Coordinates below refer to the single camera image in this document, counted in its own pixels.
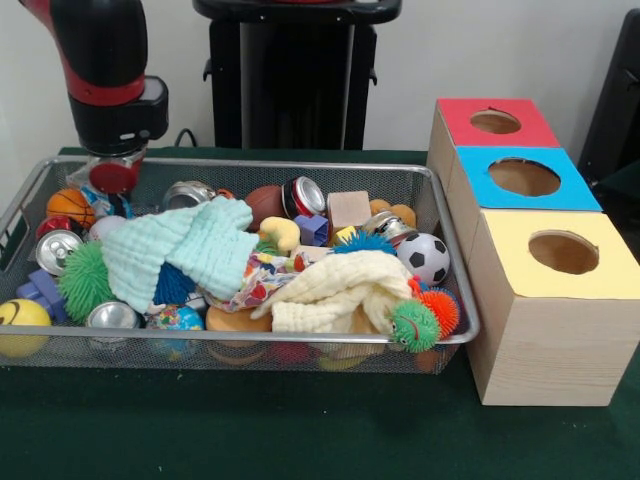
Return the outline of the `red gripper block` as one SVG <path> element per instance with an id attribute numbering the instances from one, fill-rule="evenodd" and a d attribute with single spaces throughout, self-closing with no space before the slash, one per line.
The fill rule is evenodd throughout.
<path id="1" fill-rule="evenodd" d="M 137 185 L 145 156 L 145 151 L 119 156 L 91 156 L 89 181 L 97 190 L 111 194 L 110 204 L 114 216 L 131 217 L 131 206 L 127 197 L 122 194 L 130 192 Z"/>

